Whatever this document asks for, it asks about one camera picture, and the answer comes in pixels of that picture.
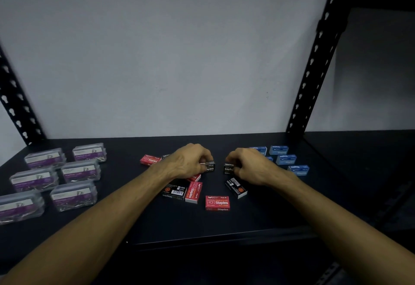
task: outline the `person's right hand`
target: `person's right hand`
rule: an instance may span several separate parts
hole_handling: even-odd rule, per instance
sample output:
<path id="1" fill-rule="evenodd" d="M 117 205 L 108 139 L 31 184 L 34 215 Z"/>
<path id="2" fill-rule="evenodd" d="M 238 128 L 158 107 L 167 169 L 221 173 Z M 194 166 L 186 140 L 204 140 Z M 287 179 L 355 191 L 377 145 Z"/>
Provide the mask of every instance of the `person's right hand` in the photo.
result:
<path id="1" fill-rule="evenodd" d="M 287 180 L 294 175 L 279 168 L 256 149 L 239 147 L 229 153 L 226 161 L 235 164 L 234 173 L 236 176 L 254 185 L 273 186 L 276 185 L 276 181 Z M 241 168 L 236 166 L 238 161 L 242 164 Z"/>

